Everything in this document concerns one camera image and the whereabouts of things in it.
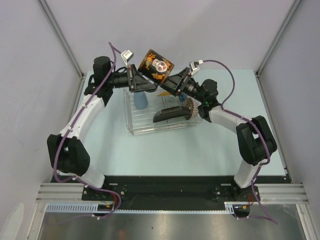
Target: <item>wire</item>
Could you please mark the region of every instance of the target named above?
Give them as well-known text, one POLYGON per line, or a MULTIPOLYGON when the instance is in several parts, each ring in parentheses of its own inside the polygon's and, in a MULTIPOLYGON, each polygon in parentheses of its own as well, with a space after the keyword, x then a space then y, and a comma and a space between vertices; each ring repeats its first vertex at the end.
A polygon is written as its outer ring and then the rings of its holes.
POLYGON ((157 83, 154 83, 153 85, 155 85, 155 89, 145 90, 145 92, 147 92, 147 93, 154 93, 155 91, 157 91, 159 85, 158 85, 157 83))
POLYGON ((127 67, 122 66, 122 67, 119 67, 115 72, 116 73, 124 73, 126 70, 127 70, 127 67))
POLYGON ((258 202, 259 206, 261 207, 261 209, 263 210, 263 212, 265 213, 265 215, 267 215, 267 217, 265 217, 265 216, 250 216, 249 218, 267 219, 267 220, 269 220, 269 221, 274 222, 276 225, 278 225, 278 222, 268 213, 268 211, 266 210, 266 208, 261 204, 258 196, 256 195, 255 186, 254 186, 255 180, 256 180, 256 178, 257 178, 257 176, 258 176, 258 174, 259 174, 259 172, 260 172, 260 170, 261 170, 261 167, 270 163, 270 152, 269 152, 269 150, 268 150, 266 141, 265 141, 265 139, 263 138, 263 136, 262 136, 261 132, 259 131, 259 129, 257 128, 257 126, 256 126, 250 119, 248 119, 248 118, 246 118, 246 117, 243 117, 243 116, 241 116, 241 115, 239 115, 239 114, 237 114, 237 113, 235 113, 235 112, 233 112, 233 111, 230 111, 230 110, 225 109, 225 103, 226 103, 226 101, 232 96, 232 94, 233 94, 234 91, 235 91, 235 87, 236 87, 235 77, 234 77, 233 73, 231 72, 231 70, 230 70, 225 64, 223 64, 222 62, 217 61, 217 60, 208 59, 208 60, 204 60, 203 62, 204 62, 204 63, 208 63, 208 62, 217 63, 217 64, 223 66, 223 67, 229 72, 229 74, 231 75, 231 78, 232 78, 232 90, 231 90, 230 94, 222 101, 222 103, 221 103, 221 109, 222 109, 224 112, 228 113, 228 114, 231 114, 231 115, 233 115, 233 116, 235 116, 235 117, 237 117, 237 118, 240 118, 240 119, 245 120, 246 122, 248 122, 248 123, 254 128, 254 130, 256 131, 256 133, 258 134, 258 136, 259 136, 259 138, 260 138, 260 140, 261 140, 261 142, 262 142, 262 145, 263 145, 263 147, 264 147, 264 150, 265 150, 265 152, 266 152, 266 162, 261 162, 260 165, 259 165, 259 167, 257 168, 257 170, 256 170, 256 172, 255 172, 255 174, 254 174, 254 176, 253 176, 253 178, 252 178, 252 180, 251 180, 251 190, 252 190, 252 192, 253 192, 253 195, 254 195, 256 201, 258 202))
MULTIPOLYGON (((116 61, 117 61, 117 56, 116 56, 116 52, 118 53, 121 53, 119 50, 117 50, 112 44, 111 42, 109 42, 109 45, 111 47, 111 50, 112 50, 112 53, 113 53, 113 57, 114 57, 114 62, 112 63, 112 66, 111 66, 111 69, 109 70, 109 72, 107 73, 107 75, 104 77, 104 79, 102 80, 102 82, 100 83, 100 85, 95 89, 95 91, 92 93, 92 95, 90 96, 90 98, 85 102, 85 106, 83 106, 82 108, 80 108, 79 112, 77 113, 77 115, 75 116, 74 120, 72 121, 71 125, 70 125, 70 128, 66 131, 66 133, 64 134, 64 136, 62 137, 62 140, 57 148, 57 151, 56 151, 56 154, 55 154, 55 157, 54 157, 54 163, 53 163, 53 175, 54 175, 54 178, 55 180, 58 182, 58 183, 65 183, 69 180, 71 180, 72 178, 76 177, 77 181, 79 183, 82 183, 84 184, 85 186, 93 189, 93 190, 96 190, 96 191, 100 191, 100 192, 106 192, 106 193, 111 193, 115 196, 118 197, 119 199, 119 203, 117 205, 117 207, 115 207, 112 211, 110 211, 108 214, 104 215, 104 216, 101 216, 101 217, 98 217, 98 219, 104 219, 108 216, 110 216, 111 214, 113 214, 116 210, 119 209, 119 207, 121 206, 121 197, 120 195, 115 192, 115 191, 111 191, 111 190, 107 190, 107 189, 102 189, 102 188, 97 188, 95 186, 92 186, 90 184, 88 184, 87 182, 79 179, 77 176, 70 176, 68 178, 66 178, 65 180, 61 180, 59 179, 59 176, 57 174, 57 166, 58 166, 58 159, 59 159, 59 155, 61 153, 61 150, 63 148, 63 145, 64 145, 64 142, 67 138, 67 136, 69 135, 69 133, 71 132, 71 130, 73 129, 73 127, 75 126, 76 122, 78 121, 79 117, 81 116, 81 114, 83 113, 83 111, 85 110, 86 106, 91 102, 91 100, 94 98, 94 96, 96 95, 96 93, 101 89, 101 87, 105 84, 105 82, 107 81, 108 77, 110 76, 112 70, 115 68, 116 66, 116 61)), ((87 214, 83 214, 83 215, 79 215, 79 216, 76 216, 76 217, 72 217, 72 218, 69 218, 67 220, 64 220, 62 221, 63 223, 65 222, 68 222, 70 220, 73 220, 73 219, 76 219, 76 218, 79 218, 79 217, 84 217, 84 216, 88 216, 87 214)))
POLYGON ((248 194, 248 198, 249 198, 249 203, 250 203, 249 206, 251 207, 255 203, 255 201, 250 194, 248 194))

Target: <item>black cylindrical can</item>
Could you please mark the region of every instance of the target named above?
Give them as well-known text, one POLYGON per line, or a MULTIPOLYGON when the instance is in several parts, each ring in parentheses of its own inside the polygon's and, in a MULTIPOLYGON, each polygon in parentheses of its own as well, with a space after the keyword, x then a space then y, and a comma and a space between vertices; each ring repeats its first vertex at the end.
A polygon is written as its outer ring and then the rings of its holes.
POLYGON ((172 62, 150 49, 140 64, 138 71, 155 82, 163 84, 174 66, 172 62))

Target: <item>white wall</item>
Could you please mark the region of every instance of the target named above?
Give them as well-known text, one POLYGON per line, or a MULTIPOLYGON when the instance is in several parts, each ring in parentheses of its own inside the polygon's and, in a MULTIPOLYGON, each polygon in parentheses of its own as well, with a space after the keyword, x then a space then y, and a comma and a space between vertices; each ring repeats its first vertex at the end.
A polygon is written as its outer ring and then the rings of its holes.
MULTIPOLYGON (((131 49, 139 64, 152 48, 182 69, 217 59, 257 69, 293 0, 47 0, 84 71, 110 54, 108 42, 131 49)), ((216 68, 214 64, 204 66, 216 68)))
POLYGON ((47 137, 66 124, 80 80, 35 0, 1 1, 0 74, 0 231, 24 203, 22 239, 52 174, 47 137))
POLYGON ((320 223, 320 1, 304 1, 261 82, 289 170, 320 223))

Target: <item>light blue tabletop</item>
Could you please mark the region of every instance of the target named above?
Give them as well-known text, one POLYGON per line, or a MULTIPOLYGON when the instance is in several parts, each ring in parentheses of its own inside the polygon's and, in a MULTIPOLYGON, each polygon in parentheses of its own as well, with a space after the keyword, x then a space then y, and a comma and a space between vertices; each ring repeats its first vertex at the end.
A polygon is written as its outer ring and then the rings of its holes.
MULTIPOLYGON (((236 85, 226 108, 243 116, 262 115, 267 119, 254 72, 249 69, 232 72, 236 85)), ((87 73, 83 91, 92 74, 92 71, 87 73)), ((217 81, 220 102, 232 88, 231 77, 225 70, 200 70, 194 78, 200 83, 205 79, 217 81)), ((233 132, 203 121, 199 126, 132 135, 126 127, 123 91, 114 89, 109 103, 95 119, 84 141, 92 164, 101 173, 109 176, 224 176, 237 173, 242 158, 233 132)), ((285 175, 278 151, 260 175, 285 175)))

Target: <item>purple cable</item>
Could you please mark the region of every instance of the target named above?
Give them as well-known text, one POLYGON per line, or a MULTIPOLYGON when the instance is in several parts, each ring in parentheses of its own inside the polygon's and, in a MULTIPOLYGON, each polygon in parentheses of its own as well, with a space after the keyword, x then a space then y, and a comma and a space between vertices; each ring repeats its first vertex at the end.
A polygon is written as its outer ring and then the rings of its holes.
POLYGON ((54 227, 54 226, 57 226, 57 225, 60 225, 60 224, 65 224, 69 221, 72 221, 74 219, 79 219, 79 218, 82 218, 82 217, 92 217, 92 214, 81 214, 81 215, 77 215, 77 216, 73 216, 73 217, 70 217, 68 219, 65 219, 65 220, 62 220, 62 221, 58 221, 56 223, 49 223, 49 217, 47 215, 44 216, 44 222, 47 226, 50 226, 50 227, 54 227))
MULTIPOLYGON (((116 52, 118 52, 118 53, 121 53, 121 52, 120 52, 118 49, 116 49, 116 48, 111 44, 111 42, 109 42, 109 45, 110 45, 110 47, 111 47, 111 50, 112 50, 112 53, 113 53, 113 57, 114 57, 113 65, 111 66, 111 69, 109 70, 109 72, 107 73, 107 75, 104 77, 104 79, 102 80, 102 82, 100 83, 100 85, 95 89, 95 91, 94 91, 93 94, 90 96, 90 98, 88 99, 88 101, 86 101, 85 106, 87 106, 87 105, 91 102, 91 100, 93 99, 93 97, 94 97, 94 96, 96 95, 96 93, 101 89, 101 87, 103 86, 103 84, 107 81, 107 79, 108 79, 108 77, 110 76, 112 70, 113 70, 113 69, 115 68, 115 66, 116 66, 116 61, 117 61, 116 52)), ((85 106, 83 106, 83 107, 79 110, 79 112, 77 113, 77 115, 75 116, 74 120, 72 121, 72 123, 71 123, 71 125, 70 125, 70 128, 71 128, 71 129, 75 126, 75 124, 76 124, 76 122, 78 121, 79 117, 81 116, 82 112, 83 112, 84 109, 86 108, 85 106)), ((62 140, 61 140, 61 142, 60 142, 60 144, 59 144, 59 146, 58 146, 58 149, 57 149, 57 151, 56 151, 55 158, 54 158, 54 163, 53 163, 53 175, 54 175, 55 180, 56 180, 58 183, 65 183, 65 182, 71 180, 72 178, 74 178, 74 176, 70 176, 70 177, 68 177, 68 178, 65 179, 65 180, 61 180, 61 179, 59 179, 59 176, 58 176, 58 174, 57 174, 57 166, 58 166, 59 155, 60 155, 60 152, 61 152, 62 147, 63 147, 63 145, 64 145, 64 142, 65 142, 65 140, 66 140, 66 138, 67 138, 67 136, 69 135, 70 132, 71 132, 71 130, 68 129, 68 130, 66 131, 66 133, 64 134, 64 136, 62 137, 62 140)), ((109 216, 109 215, 111 215, 112 213, 114 213, 114 211, 116 211, 116 210, 119 209, 122 201, 121 201, 120 195, 119 195, 117 192, 111 191, 111 190, 106 190, 106 189, 97 188, 97 187, 94 187, 94 186, 92 186, 92 185, 89 185, 88 183, 84 182, 84 181, 81 180, 81 179, 78 179, 78 178, 76 178, 76 179, 78 180, 79 183, 82 183, 82 184, 84 184, 84 185, 86 185, 86 186, 88 186, 88 187, 90 187, 90 188, 92 188, 92 189, 94 189, 94 190, 101 191, 101 192, 106 192, 106 193, 111 193, 111 194, 114 194, 114 195, 116 195, 116 196, 118 197, 119 203, 118 203, 117 207, 116 207, 114 210, 112 210, 111 212, 109 212, 107 215, 100 217, 100 219, 106 218, 107 216, 109 216)), ((76 218, 78 218, 78 217, 83 217, 83 216, 87 216, 87 215, 85 214, 85 215, 80 215, 80 216, 77 216, 77 217, 72 217, 72 218, 68 219, 68 221, 69 221, 69 220, 72 220, 72 219, 76 219, 76 218)))
POLYGON ((231 75, 231 78, 232 78, 232 90, 231 90, 230 94, 222 101, 222 103, 221 103, 221 109, 222 109, 224 112, 228 113, 228 114, 231 114, 231 115, 233 115, 233 116, 235 116, 235 117, 237 117, 237 118, 240 118, 240 119, 243 119, 243 120, 247 121, 247 122, 254 128, 254 130, 256 131, 256 133, 258 134, 258 136, 259 136, 259 138, 261 139, 261 142, 262 142, 262 144, 263 144, 264 150, 265 150, 265 152, 266 152, 266 159, 267 159, 267 160, 266 160, 266 162, 264 162, 264 163, 260 163, 258 169, 256 170, 256 172, 255 172, 255 174, 254 174, 254 176, 253 176, 253 178, 252 178, 252 180, 251 180, 251 190, 252 190, 253 195, 254 195, 256 201, 258 202, 259 206, 261 207, 261 209, 263 210, 263 212, 265 213, 265 215, 267 215, 268 217, 265 217, 265 216, 249 216, 249 218, 267 219, 267 220, 269 220, 269 221, 274 222, 276 225, 278 225, 278 222, 277 222, 272 216, 270 216, 270 214, 268 213, 268 211, 266 210, 266 208, 261 204, 258 196, 257 196, 256 193, 255 193, 256 191, 255 191, 255 188, 254 188, 255 180, 256 180, 256 178, 257 178, 257 176, 258 176, 258 174, 259 174, 259 172, 260 172, 260 170, 261 170, 261 167, 270 163, 270 152, 269 152, 269 150, 268 150, 266 141, 264 140, 264 138, 263 138, 261 132, 259 131, 259 129, 257 128, 257 126, 256 126, 250 119, 248 119, 248 118, 246 118, 246 117, 243 117, 243 116, 241 116, 241 115, 239 115, 239 114, 237 114, 237 113, 235 113, 235 112, 233 112, 233 111, 227 110, 227 109, 225 109, 225 107, 224 107, 226 101, 227 101, 227 100, 231 97, 231 95, 234 93, 235 87, 236 87, 235 77, 234 77, 233 73, 231 72, 231 70, 230 70, 225 64, 223 64, 222 62, 217 61, 217 60, 208 59, 208 60, 204 60, 203 62, 204 62, 204 63, 212 62, 212 63, 220 64, 221 66, 223 66, 223 67, 229 72, 229 74, 231 75))

